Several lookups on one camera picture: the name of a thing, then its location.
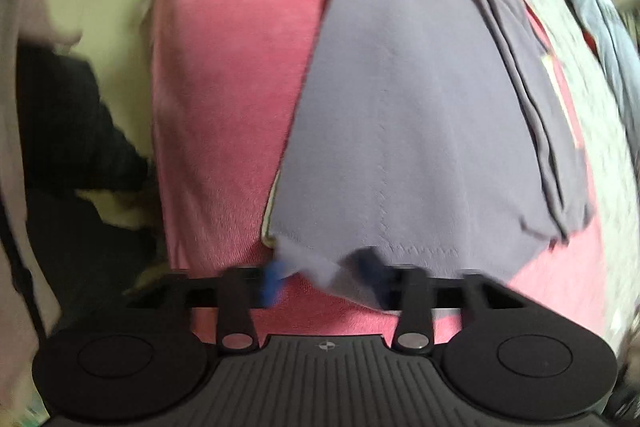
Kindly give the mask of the purple garment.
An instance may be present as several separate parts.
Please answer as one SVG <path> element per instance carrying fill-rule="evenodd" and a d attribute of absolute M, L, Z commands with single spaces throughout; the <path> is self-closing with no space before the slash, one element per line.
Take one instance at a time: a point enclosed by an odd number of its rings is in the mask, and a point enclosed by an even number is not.
<path fill-rule="evenodd" d="M 521 0 L 330 0 L 268 233 L 284 275 L 373 305 L 357 255 L 511 280 L 592 216 Z"/>

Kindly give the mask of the grey quilted bedsheet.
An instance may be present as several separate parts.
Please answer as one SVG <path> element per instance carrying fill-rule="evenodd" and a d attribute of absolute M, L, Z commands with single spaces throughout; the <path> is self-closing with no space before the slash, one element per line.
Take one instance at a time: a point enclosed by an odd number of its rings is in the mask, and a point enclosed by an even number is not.
<path fill-rule="evenodd" d="M 626 133 L 614 95 L 600 63 L 582 36 L 565 0 L 525 0 L 550 38 L 552 50 L 568 82 L 585 139 L 596 198 L 596 220 L 603 259 L 596 263 L 603 277 L 575 291 L 587 280 L 587 248 L 578 248 L 578 267 L 561 286 L 553 306 L 602 334 L 614 351 L 622 350 L 639 298 L 639 209 L 637 182 Z"/>

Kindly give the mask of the light blue duvet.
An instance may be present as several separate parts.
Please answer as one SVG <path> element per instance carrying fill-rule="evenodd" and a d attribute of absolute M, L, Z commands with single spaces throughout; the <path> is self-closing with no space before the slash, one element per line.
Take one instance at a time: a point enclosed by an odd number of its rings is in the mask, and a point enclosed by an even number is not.
<path fill-rule="evenodd" d="M 639 147 L 639 55 L 612 0 L 566 0 L 593 38 L 629 146 Z"/>

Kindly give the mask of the pink towel blanket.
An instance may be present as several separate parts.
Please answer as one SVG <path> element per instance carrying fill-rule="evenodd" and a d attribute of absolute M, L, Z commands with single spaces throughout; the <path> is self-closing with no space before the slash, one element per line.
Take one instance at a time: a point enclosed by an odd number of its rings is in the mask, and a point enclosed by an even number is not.
<path fill-rule="evenodd" d="M 152 113 L 170 265 L 210 277 L 270 258 L 260 227 L 326 0 L 153 0 Z M 582 137 L 568 82 L 555 77 Z M 587 248 L 587 280 L 603 277 L 594 224 L 540 254 L 514 279 L 553 306 Z"/>

